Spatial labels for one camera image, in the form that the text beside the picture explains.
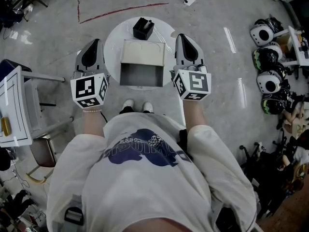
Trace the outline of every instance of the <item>power strip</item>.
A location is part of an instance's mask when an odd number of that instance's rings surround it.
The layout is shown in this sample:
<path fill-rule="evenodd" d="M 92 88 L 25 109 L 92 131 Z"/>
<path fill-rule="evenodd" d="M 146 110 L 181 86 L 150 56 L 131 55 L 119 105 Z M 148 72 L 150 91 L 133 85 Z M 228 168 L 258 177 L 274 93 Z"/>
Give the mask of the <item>power strip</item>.
<path fill-rule="evenodd" d="M 184 2 L 185 6 L 189 7 L 192 3 L 194 3 L 196 0 L 187 0 L 187 2 Z"/>

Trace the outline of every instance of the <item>white round table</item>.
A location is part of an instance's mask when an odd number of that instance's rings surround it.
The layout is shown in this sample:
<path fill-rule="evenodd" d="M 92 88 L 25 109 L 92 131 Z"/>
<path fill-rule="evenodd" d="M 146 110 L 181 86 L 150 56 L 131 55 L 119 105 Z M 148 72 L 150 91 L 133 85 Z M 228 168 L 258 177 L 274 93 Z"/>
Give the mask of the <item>white round table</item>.
<path fill-rule="evenodd" d="M 163 85 L 171 81 L 170 72 L 176 65 L 175 43 L 176 39 L 171 37 L 175 31 L 169 24 L 153 17 L 143 16 L 154 23 L 154 31 L 148 41 L 166 43 L 166 54 L 164 58 Z M 140 17 L 131 18 L 120 23 L 111 31 L 104 45 L 105 65 L 109 74 L 119 83 L 121 68 L 121 51 L 124 40 L 136 40 L 133 37 L 133 27 Z M 153 90 L 158 87 L 128 86 L 134 90 Z"/>

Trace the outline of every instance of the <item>white helmet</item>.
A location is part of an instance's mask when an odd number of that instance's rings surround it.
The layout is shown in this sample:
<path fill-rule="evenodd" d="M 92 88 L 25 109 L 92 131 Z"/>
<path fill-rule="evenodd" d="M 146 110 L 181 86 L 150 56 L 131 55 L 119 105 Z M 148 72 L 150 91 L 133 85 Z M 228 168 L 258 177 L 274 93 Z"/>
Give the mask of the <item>white helmet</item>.
<path fill-rule="evenodd" d="M 276 51 L 278 53 L 278 60 L 280 60 L 283 56 L 281 47 L 279 46 L 277 42 L 272 41 L 268 45 L 264 46 L 263 48 L 268 48 L 268 49 L 272 49 Z"/>
<path fill-rule="evenodd" d="M 281 77 L 275 71 L 263 72 L 256 79 L 263 94 L 277 93 L 281 88 L 281 81 Z"/>
<path fill-rule="evenodd" d="M 250 30 L 250 35 L 257 46 L 267 45 L 274 39 L 274 33 L 266 24 L 257 24 Z"/>

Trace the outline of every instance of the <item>concrete floor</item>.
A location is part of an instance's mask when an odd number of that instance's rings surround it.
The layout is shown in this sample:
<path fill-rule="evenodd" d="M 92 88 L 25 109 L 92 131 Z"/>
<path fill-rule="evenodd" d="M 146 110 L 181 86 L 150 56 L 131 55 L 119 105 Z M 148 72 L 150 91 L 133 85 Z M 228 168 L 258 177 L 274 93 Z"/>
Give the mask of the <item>concrete floor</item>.
<path fill-rule="evenodd" d="M 280 2 L 272 0 L 197 0 L 191 7 L 185 7 L 181 0 L 43 0 L 48 8 L 34 4 L 22 21 L 6 30 L 8 39 L 0 39 L 0 59 L 8 58 L 29 66 L 34 72 L 52 73 L 66 78 L 63 84 L 40 82 L 41 102 L 55 102 L 56 108 L 45 108 L 47 123 L 74 116 L 75 134 L 82 131 L 82 111 L 71 98 L 70 77 L 74 71 L 78 50 L 94 38 L 105 42 L 111 30 L 119 23 L 132 17 L 151 16 L 170 24 L 177 32 L 193 38 L 204 50 L 206 64 L 212 73 L 212 94 L 202 103 L 209 124 L 215 129 L 239 162 L 244 153 L 239 145 L 251 148 L 254 142 L 272 150 L 271 142 L 278 137 L 277 116 L 265 115 L 260 107 L 261 93 L 256 85 L 257 72 L 253 66 L 251 52 L 256 48 L 249 35 L 249 28 L 259 18 L 275 16 L 286 28 L 292 25 Z M 110 14 L 80 24 L 80 22 L 107 12 L 127 7 L 152 3 L 167 5 L 144 7 Z M 229 28 L 237 52 L 232 53 L 224 27 Z M 305 78 L 289 77 L 291 90 L 304 94 L 308 92 Z M 152 91 L 134 91 L 120 87 L 111 78 L 103 112 L 108 120 L 116 116 L 123 102 L 133 98 L 137 107 L 144 101 L 154 105 L 158 114 L 166 114 L 182 122 L 176 90 L 172 83 Z M 17 169 L 22 177 L 35 166 L 28 147 L 17 149 L 21 161 Z M 0 174 L 2 179 L 13 176 L 10 171 Z M 21 186 L 18 180 L 6 182 L 12 192 Z M 29 190 L 41 207 L 46 206 L 46 195 L 42 185 L 30 183 Z"/>

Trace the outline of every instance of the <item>white sneaker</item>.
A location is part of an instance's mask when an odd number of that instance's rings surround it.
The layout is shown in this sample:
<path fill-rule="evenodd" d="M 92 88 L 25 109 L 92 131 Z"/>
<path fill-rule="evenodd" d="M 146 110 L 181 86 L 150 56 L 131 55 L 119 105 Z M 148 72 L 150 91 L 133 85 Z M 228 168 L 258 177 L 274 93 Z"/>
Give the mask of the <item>white sneaker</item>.
<path fill-rule="evenodd" d="M 153 113 L 154 112 L 154 108 L 153 108 L 153 105 L 150 103 L 150 102 L 145 102 L 144 105 L 143 105 L 143 112 L 144 111 L 148 111 L 150 113 Z"/>
<path fill-rule="evenodd" d="M 132 99 L 128 99 L 125 101 L 124 105 L 122 106 L 122 110 L 126 107 L 126 106 L 130 106 L 133 108 L 134 106 L 134 101 Z"/>

